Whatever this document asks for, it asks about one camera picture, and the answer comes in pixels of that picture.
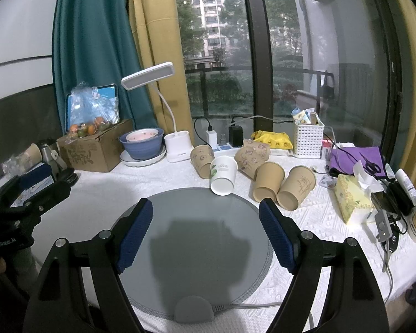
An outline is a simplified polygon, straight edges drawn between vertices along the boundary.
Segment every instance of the yellow tissue box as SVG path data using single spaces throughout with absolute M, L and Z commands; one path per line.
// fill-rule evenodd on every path
M 377 211 L 360 189 L 355 176 L 340 174 L 334 192 L 345 224 L 374 222 Z
M 273 133 L 272 131 L 255 131 L 251 134 L 256 142 L 264 142 L 272 149 L 293 149 L 290 138 L 285 133 Z

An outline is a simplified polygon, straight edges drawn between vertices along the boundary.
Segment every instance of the scissors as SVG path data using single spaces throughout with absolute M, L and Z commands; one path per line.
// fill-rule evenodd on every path
M 365 160 L 365 170 L 367 172 L 369 172 L 371 175 L 374 175 L 376 173 L 380 173 L 382 170 L 380 169 L 379 165 L 376 163 L 371 162 L 370 160 L 368 160 L 365 156 L 363 156 L 361 154 L 361 156 L 364 158 Z

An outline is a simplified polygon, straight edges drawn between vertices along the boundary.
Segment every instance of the white plastic basket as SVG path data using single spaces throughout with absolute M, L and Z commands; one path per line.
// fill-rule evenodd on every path
M 295 123 L 293 154 L 296 158 L 320 158 L 324 127 L 322 123 L 320 125 Z

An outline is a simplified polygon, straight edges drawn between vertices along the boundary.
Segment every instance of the black charger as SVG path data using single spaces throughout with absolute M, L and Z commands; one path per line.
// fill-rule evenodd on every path
M 236 125 L 230 125 L 228 127 L 229 143 L 233 148 L 241 147 L 243 145 L 243 129 Z

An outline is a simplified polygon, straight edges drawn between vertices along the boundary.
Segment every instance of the stack of bowls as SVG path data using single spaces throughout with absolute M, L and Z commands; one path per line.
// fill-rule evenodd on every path
M 123 134 L 120 142 L 136 160 L 148 160 L 157 156 L 162 149 L 163 129 L 140 129 Z

